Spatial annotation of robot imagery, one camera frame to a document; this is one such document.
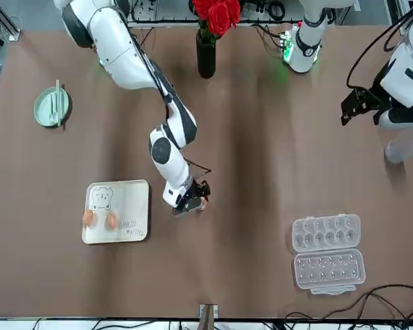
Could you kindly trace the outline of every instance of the clear plastic egg carton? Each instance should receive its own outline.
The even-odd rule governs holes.
[[[297,252],[353,248],[361,239],[361,220],[355,214],[300,219],[292,232]]]
[[[361,239],[361,220],[355,214],[307,218],[293,224],[297,285],[313,294],[354,291],[366,280],[363,256],[354,247]]]

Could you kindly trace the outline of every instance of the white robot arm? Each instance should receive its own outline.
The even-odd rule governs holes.
[[[180,149],[195,139],[197,126],[159,66],[150,61],[129,33],[128,0],[55,0],[67,33],[80,47],[96,47],[101,65],[123,89],[156,88],[167,116],[149,138],[153,162],[167,183],[164,200],[179,215],[206,206],[210,190],[198,184]]]
[[[344,8],[353,5],[354,0],[299,0],[304,8],[301,26],[294,25],[282,34],[287,39],[283,59],[299,73],[310,70],[317,60],[321,38],[328,25],[328,8]]]
[[[392,27],[397,29],[407,23],[412,24],[394,48],[390,60],[375,77],[373,86],[369,89],[351,87],[352,92],[341,103],[343,125],[359,114],[376,111],[374,123],[383,128],[413,128],[413,9]]]

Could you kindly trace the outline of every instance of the green plate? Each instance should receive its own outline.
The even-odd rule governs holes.
[[[63,108],[58,112],[61,114],[60,124],[62,124],[67,112],[69,111],[69,96],[62,88],[60,88],[60,95]],[[45,89],[36,99],[34,104],[34,117],[36,122],[44,127],[58,126],[58,113],[56,112],[56,87]]]

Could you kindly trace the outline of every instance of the rose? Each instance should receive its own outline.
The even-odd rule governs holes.
[[[229,20],[228,7],[225,2],[214,3],[208,10],[209,31],[223,36],[224,33],[231,27]]]
[[[198,13],[200,19],[208,19],[208,9],[215,3],[215,0],[193,0],[195,11]]]
[[[229,21],[232,25],[240,22],[240,4],[238,0],[224,0],[228,7]]]

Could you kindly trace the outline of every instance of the brown table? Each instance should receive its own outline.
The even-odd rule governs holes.
[[[184,154],[213,169],[209,207],[182,219],[148,152],[165,116],[158,93],[118,88],[65,33],[22,35],[0,82],[0,316],[196,317],[200,303],[223,318],[322,316],[376,285],[413,284],[413,160],[385,166],[391,135],[370,115],[339,121],[348,70],[381,30],[329,29],[319,62],[295,75],[255,29],[238,28],[218,42],[210,80],[197,73],[196,30],[152,34],[148,54],[198,122]],[[377,46],[353,82],[369,85],[387,57]],[[64,131],[32,112],[56,78],[73,100]],[[138,178],[152,187],[148,240],[85,245],[87,186]],[[367,279],[353,294],[312,296],[294,284],[290,226],[340,212],[361,217]],[[385,296],[413,309],[413,292]],[[390,317],[374,301],[365,316]]]

